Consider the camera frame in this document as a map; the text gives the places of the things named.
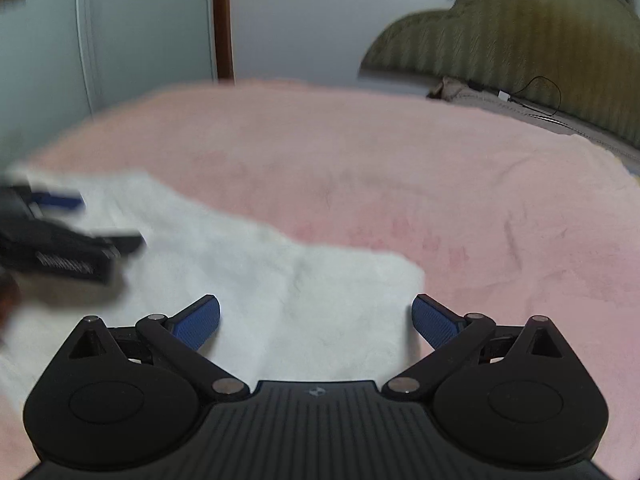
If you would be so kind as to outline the person's left hand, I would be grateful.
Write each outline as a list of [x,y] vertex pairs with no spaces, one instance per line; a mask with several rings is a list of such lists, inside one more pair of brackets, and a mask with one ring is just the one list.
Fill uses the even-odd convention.
[[6,344],[12,320],[22,302],[22,293],[17,280],[5,268],[0,272],[0,338]]

